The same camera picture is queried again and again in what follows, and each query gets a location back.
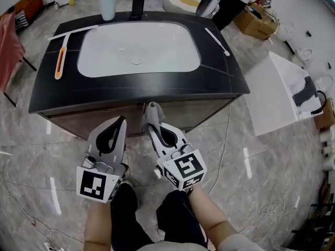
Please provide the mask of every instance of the cable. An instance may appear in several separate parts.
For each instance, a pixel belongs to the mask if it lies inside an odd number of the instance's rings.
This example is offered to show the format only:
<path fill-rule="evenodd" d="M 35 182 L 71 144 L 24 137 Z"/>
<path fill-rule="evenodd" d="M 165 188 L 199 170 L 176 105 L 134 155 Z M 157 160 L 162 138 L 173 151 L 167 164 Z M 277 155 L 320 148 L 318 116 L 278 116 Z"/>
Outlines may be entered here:
<path fill-rule="evenodd" d="M 41 234 L 44 238 L 46 238 L 46 239 L 47 239 L 53 246 L 56 246 L 56 245 L 53 244 L 53 243 L 49 240 L 48 236 L 44 235 L 39 229 L 37 229 L 36 226 L 31 222 L 30 219 L 34 220 L 36 223 L 38 223 L 38 224 L 42 225 L 44 228 L 46 228 L 46 229 L 48 230 L 48 235 L 49 235 L 49 236 L 52 236 L 52 232 L 58 232 L 59 234 L 65 236 L 65 237 L 67 237 L 67 238 L 69 238 L 69 239 L 72 239 L 72 240 L 74 240 L 74 241 L 76 241 L 76 242 L 78 242 L 78 243 L 83 244 L 81 241 L 79 241 L 79 240 L 77 240 L 77 239 L 75 239 L 75 238 L 73 238 L 73 237 L 71 237 L 71 236 L 68 236 L 67 234 L 62 233 L 61 231 L 59 231 L 59 230 L 57 230 L 57 229 L 50 229 L 50 228 L 49 228 L 48 226 L 46 226 L 45 224 L 43 224 L 42 222 L 40 222 L 39 220 L 37 220 L 37 219 L 34 218 L 33 216 L 29 215 L 29 214 L 23 209 L 23 207 L 22 207 L 21 204 L 17 201 L 17 199 L 12 195 L 11 191 L 8 189 L 7 184 L 6 184 L 6 181 L 5 181 L 4 176 L 3 176 L 3 174 L 2 174 L 2 171 L 0 171 L 0 178 L 1 178 L 0 183 L 5 187 L 5 189 L 7 190 L 8 194 L 9 194 L 8 199 L 9 199 L 10 201 L 13 200 L 13 201 L 16 203 L 16 205 L 18 206 L 20 212 L 27 218 L 27 220 L 29 221 L 29 223 L 31 224 L 31 226 L 32 226 L 32 227 L 33 227 L 39 234 Z"/>
<path fill-rule="evenodd" d="M 227 125 L 227 131 L 226 131 L 226 139 L 225 139 L 225 146 L 224 146 L 224 152 L 222 153 L 222 156 L 221 156 L 221 162 L 220 162 L 220 166 L 219 166 L 219 172 L 218 172 L 218 175 L 216 177 L 216 180 L 214 182 L 214 185 L 212 186 L 212 188 L 210 189 L 209 193 L 208 193 L 208 196 L 210 195 L 211 191 L 214 189 L 214 187 L 217 185 L 218 183 L 218 180 L 219 180 L 219 176 L 220 176 L 220 172 L 221 172 L 221 165 L 224 161 L 224 155 L 225 155 L 225 152 L 226 152 L 226 146 L 227 146 L 227 138 L 228 138 L 228 129 L 229 129 L 229 123 L 230 123 L 230 105 L 229 104 L 229 116 L 228 116 L 228 125 Z"/>
<path fill-rule="evenodd" d="M 283 209 L 282 209 L 282 211 L 281 211 L 279 214 L 273 214 L 273 212 L 276 210 L 276 207 L 277 207 L 276 204 L 273 204 L 273 205 L 271 206 L 270 211 L 269 211 L 268 207 L 264 207 L 264 208 L 262 209 L 262 211 L 261 211 L 261 214 L 262 214 L 262 215 L 267 215 L 266 219 L 263 220 L 260 224 L 258 224 L 258 225 L 256 225 L 256 226 L 249 226 L 249 227 L 246 227 L 245 229 L 243 229 L 243 230 L 240 231 L 239 233 L 244 232 L 244 231 L 246 231 L 246 230 L 248 230 L 248 229 L 251 229 L 251 228 L 259 227 L 259 226 L 262 225 L 265 221 L 267 221 L 267 219 L 268 219 L 269 217 L 271 217 L 271 216 L 280 216 L 280 215 L 288 215 L 288 214 L 290 214 L 290 213 L 295 209 L 295 205 L 292 207 L 291 210 L 289 210 L 288 212 L 284 213 L 284 211 L 285 211 L 285 205 L 286 205 L 286 199 L 285 199 L 286 193 L 287 193 L 287 191 L 284 193 L 284 197 L 283 197 L 283 199 L 284 199 Z"/>

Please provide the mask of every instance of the wooden cabinet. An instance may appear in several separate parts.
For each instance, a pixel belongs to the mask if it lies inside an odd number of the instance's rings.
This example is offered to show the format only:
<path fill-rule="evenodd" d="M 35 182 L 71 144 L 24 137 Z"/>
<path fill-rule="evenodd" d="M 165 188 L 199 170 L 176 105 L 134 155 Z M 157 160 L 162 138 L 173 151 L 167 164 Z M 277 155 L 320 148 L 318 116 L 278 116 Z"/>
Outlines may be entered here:
<path fill-rule="evenodd" d="M 165 123 L 182 130 L 191 130 L 211 117 L 231 100 L 188 100 L 160 102 L 159 104 L 165 114 Z M 48 118 L 61 128 L 87 140 L 90 132 L 101 123 L 117 116 L 124 116 L 127 119 L 127 135 L 136 136 L 142 133 L 142 116 L 146 105 L 110 106 L 109 108 L 98 110 L 85 110 L 48 116 Z"/>
<path fill-rule="evenodd" d="M 117 116 L 126 117 L 128 135 L 140 134 L 142 130 L 143 113 L 144 105 L 134 105 L 79 112 L 64 116 L 50 117 L 50 119 L 70 133 L 87 140 L 88 135 L 93 129 L 101 123 Z"/>

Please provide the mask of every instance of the chair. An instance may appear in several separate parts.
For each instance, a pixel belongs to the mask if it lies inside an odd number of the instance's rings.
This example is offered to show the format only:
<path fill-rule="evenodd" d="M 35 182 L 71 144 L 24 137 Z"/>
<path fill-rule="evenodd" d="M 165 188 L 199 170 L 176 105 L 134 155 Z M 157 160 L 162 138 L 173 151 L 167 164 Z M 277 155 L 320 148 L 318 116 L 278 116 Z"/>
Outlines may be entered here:
<path fill-rule="evenodd" d="M 16 103 L 6 94 L 10 76 L 18 62 L 23 60 L 34 71 L 36 68 L 24 57 L 25 49 L 15 33 L 15 14 L 4 15 L 0 19 L 0 91 L 16 107 Z"/>

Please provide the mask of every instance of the person's leg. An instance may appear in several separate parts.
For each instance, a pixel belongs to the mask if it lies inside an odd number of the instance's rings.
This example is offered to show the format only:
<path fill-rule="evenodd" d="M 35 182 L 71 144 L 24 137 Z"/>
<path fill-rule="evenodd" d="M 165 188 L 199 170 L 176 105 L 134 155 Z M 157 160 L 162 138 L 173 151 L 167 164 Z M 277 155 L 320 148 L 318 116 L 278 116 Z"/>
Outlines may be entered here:
<path fill-rule="evenodd" d="M 246 4 L 241 0 L 221 0 L 219 6 L 220 9 L 214 15 L 212 21 L 221 31 L 245 8 Z"/>
<path fill-rule="evenodd" d="M 123 182 L 110 203 L 111 246 L 114 251 L 136 251 L 144 245 L 153 244 L 136 220 L 137 208 L 133 188 Z"/>
<path fill-rule="evenodd" d="M 158 228 L 165 232 L 164 241 L 195 243 L 207 248 L 200 225 L 183 191 L 172 191 L 157 209 Z"/>

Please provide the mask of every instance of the toothbrush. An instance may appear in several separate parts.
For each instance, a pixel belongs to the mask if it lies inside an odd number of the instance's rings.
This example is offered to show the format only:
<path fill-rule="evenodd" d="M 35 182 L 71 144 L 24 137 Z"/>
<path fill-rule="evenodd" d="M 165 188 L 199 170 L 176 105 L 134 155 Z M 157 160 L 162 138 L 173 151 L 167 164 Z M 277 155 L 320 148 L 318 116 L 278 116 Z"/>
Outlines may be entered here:
<path fill-rule="evenodd" d="M 222 47 L 222 49 L 224 50 L 224 53 L 226 56 L 230 56 L 230 53 L 223 47 L 223 45 L 220 43 L 220 41 L 214 36 L 214 34 L 212 34 L 210 32 L 210 30 L 208 30 L 207 28 L 205 28 L 206 32 L 208 32 L 208 34 L 214 39 L 214 41 L 220 46 Z"/>

